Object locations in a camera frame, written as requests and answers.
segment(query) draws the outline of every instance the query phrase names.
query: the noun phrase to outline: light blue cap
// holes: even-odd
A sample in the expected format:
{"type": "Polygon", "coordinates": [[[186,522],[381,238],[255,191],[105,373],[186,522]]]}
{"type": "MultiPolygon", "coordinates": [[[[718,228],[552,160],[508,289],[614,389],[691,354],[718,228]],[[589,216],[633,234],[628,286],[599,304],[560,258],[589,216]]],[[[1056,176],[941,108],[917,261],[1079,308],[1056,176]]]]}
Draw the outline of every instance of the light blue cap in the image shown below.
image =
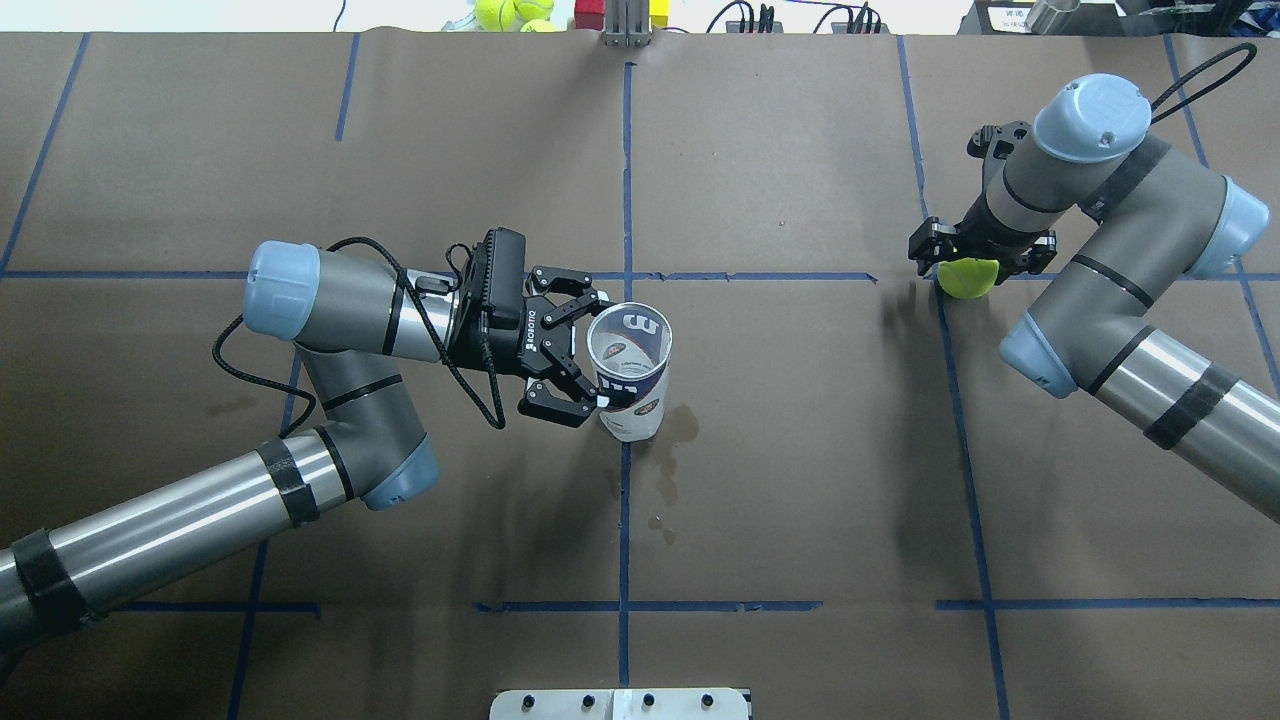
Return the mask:
{"type": "Polygon", "coordinates": [[[269,240],[257,246],[244,283],[248,329],[292,341],[311,316],[320,287],[320,251],[269,240]]]}
{"type": "Polygon", "coordinates": [[[370,510],[394,507],[416,495],[421,495],[440,480],[440,464],[431,451],[431,438],[422,437],[413,452],[401,462],[399,468],[387,475],[378,487],[365,493],[365,506],[370,510]]]}
{"type": "Polygon", "coordinates": [[[1000,341],[1000,356],[1053,397],[1066,397],[1075,392],[1075,379],[1030,313],[1023,313],[1023,319],[1018,320],[1012,332],[1000,341]]]}
{"type": "Polygon", "coordinates": [[[1142,142],[1151,102],[1123,77],[1096,73],[1071,81],[1036,115],[1036,143],[1068,163],[1103,163],[1142,142]]]}
{"type": "Polygon", "coordinates": [[[1266,204],[1226,178],[1226,201],[1222,202],[1222,214],[1217,217],[1217,227],[1187,274],[1204,279],[1226,270],[1253,247],[1270,222],[1271,210],[1266,204]]]}

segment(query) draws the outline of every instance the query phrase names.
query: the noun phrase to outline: metal cup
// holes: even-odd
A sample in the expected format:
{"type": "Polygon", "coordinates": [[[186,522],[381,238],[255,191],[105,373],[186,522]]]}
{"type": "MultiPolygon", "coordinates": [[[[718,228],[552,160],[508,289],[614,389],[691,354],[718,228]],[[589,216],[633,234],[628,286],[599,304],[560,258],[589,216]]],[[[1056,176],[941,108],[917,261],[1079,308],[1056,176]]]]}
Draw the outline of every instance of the metal cup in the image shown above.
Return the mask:
{"type": "Polygon", "coordinates": [[[620,406],[611,401],[600,420],[622,442],[649,439],[667,410],[671,323],[641,302],[620,302],[600,313],[586,331],[586,347],[600,386],[635,393],[620,406]]]}

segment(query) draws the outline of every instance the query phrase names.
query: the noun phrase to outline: black band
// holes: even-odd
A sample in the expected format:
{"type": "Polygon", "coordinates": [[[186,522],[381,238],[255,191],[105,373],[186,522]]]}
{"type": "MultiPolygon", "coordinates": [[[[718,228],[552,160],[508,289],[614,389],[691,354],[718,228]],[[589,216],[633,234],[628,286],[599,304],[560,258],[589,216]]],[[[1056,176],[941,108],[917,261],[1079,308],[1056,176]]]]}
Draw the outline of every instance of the black band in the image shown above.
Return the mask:
{"type": "Polygon", "coordinates": [[[1124,202],[1133,188],[1138,187],[1143,178],[1151,174],[1151,170],[1169,154],[1169,147],[1170,145],[1164,140],[1148,135],[1142,145],[1129,152],[1124,163],[1120,163],[1120,167],[1102,181],[1097,190],[1080,201],[1080,210],[1102,224],[1111,210],[1124,202]]]}
{"type": "Polygon", "coordinates": [[[1133,351],[1137,350],[1139,345],[1142,345],[1142,341],[1147,340],[1147,337],[1151,336],[1151,333],[1153,332],[1156,332],[1156,328],[1147,325],[1140,331],[1138,331],[1138,334],[1129,338],[1129,342],[1125,343],[1125,346],[1120,350],[1120,352],[1116,352],[1116,356],[1112,357],[1110,363],[1107,363],[1107,366],[1102,368],[1102,372],[1098,373],[1098,377],[1093,378],[1093,382],[1089,383],[1089,387],[1084,388],[1085,392],[1088,392],[1089,395],[1097,395],[1098,391],[1102,389],[1102,386],[1116,372],[1116,368],[1119,368],[1121,363],[1128,360],[1129,356],[1133,355],[1133,351]]]}
{"type": "Polygon", "coordinates": [[[380,379],[380,380],[378,380],[375,383],[369,383],[367,386],[357,387],[356,389],[353,389],[351,392],[344,392],[344,393],[339,395],[338,397],[334,397],[333,400],[326,400],[325,402],[323,402],[320,405],[320,407],[324,407],[324,411],[328,413],[328,411],[333,410],[334,407],[338,407],[340,405],[346,405],[346,404],[351,402],[352,400],[358,400],[361,397],[365,397],[366,395],[378,392],[378,391],[383,389],[384,387],[389,387],[389,386],[393,386],[396,383],[402,383],[402,382],[404,382],[404,378],[399,377],[398,374],[397,375],[390,375],[390,377],[383,378],[383,379],[380,379]]]}
{"type": "Polygon", "coordinates": [[[355,500],[356,491],[351,487],[351,475],[347,474],[347,464],[342,461],[342,455],[338,455],[338,448],[333,445],[333,438],[329,437],[329,430],[326,430],[324,425],[317,425],[316,434],[320,436],[320,442],[324,443],[324,448],[329,451],[329,459],[333,460],[333,466],[338,469],[338,479],[342,480],[343,495],[347,496],[347,500],[355,500]]]}
{"type": "Polygon", "coordinates": [[[1009,174],[1005,172],[1006,168],[1009,168],[1009,165],[1005,165],[1005,168],[1000,170],[1000,179],[1005,181],[1005,192],[1007,192],[1009,196],[1014,199],[1014,202],[1021,205],[1023,208],[1027,208],[1028,210],[1032,210],[1034,213],[1043,213],[1046,215],[1059,215],[1071,209],[1071,206],[1068,205],[1066,208],[1057,208],[1051,210],[1048,208],[1032,205],[1030,202],[1023,200],[1016,192],[1014,192],[1014,186],[1009,184],[1009,174]]]}
{"type": "Polygon", "coordinates": [[[266,465],[266,471],[271,474],[275,489],[280,491],[280,500],[289,512],[289,521],[294,528],[301,528],[320,516],[316,507],[316,496],[311,492],[311,486],[302,482],[302,473],[298,464],[293,461],[293,455],[285,447],[284,441],[269,439],[257,448],[259,457],[266,465]]]}
{"type": "Polygon", "coordinates": [[[404,286],[396,278],[396,295],[392,296],[392,313],[387,318],[387,334],[383,336],[383,355],[390,355],[396,350],[396,333],[399,332],[399,309],[404,302],[404,286]]]}
{"type": "Polygon", "coordinates": [[[1143,307],[1151,310],[1151,306],[1156,304],[1156,299],[1147,295],[1147,291],[1138,287],[1138,283],[1112,270],[1110,266],[1098,263],[1093,258],[1089,258],[1087,255],[1076,255],[1075,258],[1071,258],[1071,261],[1084,265],[1085,268],[1093,270],[1094,273],[1116,283],[1117,286],[1120,286],[1120,290],[1134,296],[1138,300],[1138,302],[1142,302],[1143,307]]]}
{"type": "Polygon", "coordinates": [[[1210,364],[1204,374],[1187,388],[1187,392],[1172,404],[1165,414],[1151,424],[1142,434],[1161,450],[1178,445],[1183,436],[1203,420],[1231,391],[1240,378],[1210,364]]]}
{"type": "Polygon", "coordinates": [[[72,582],[54,543],[49,541],[49,530],[36,530],[13,543],[10,550],[18,579],[45,634],[70,633],[102,618],[88,606],[72,582]]]}

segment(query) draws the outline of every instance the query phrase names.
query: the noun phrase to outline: green ball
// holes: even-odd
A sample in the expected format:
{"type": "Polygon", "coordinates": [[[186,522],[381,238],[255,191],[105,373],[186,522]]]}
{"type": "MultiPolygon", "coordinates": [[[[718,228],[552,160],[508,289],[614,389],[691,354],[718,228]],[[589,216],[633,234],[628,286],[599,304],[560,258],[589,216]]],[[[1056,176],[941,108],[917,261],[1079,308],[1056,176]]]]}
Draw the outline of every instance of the green ball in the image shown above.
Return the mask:
{"type": "MultiPolygon", "coordinates": [[[[520,17],[526,20],[545,20],[552,17],[552,9],[556,6],[554,0],[516,0],[516,12],[520,17]]],[[[547,32],[547,31],[530,31],[530,32],[547,32]]]]}
{"type": "Polygon", "coordinates": [[[1000,273],[998,260],[963,258],[938,263],[938,284],[942,291],[959,300],[974,300],[996,287],[1000,273]]]}
{"type": "Polygon", "coordinates": [[[559,32],[559,29],[550,20],[529,20],[520,32],[559,32]]]}
{"type": "Polygon", "coordinates": [[[476,20],[489,32],[503,32],[520,23],[513,0],[476,0],[476,20]]]}

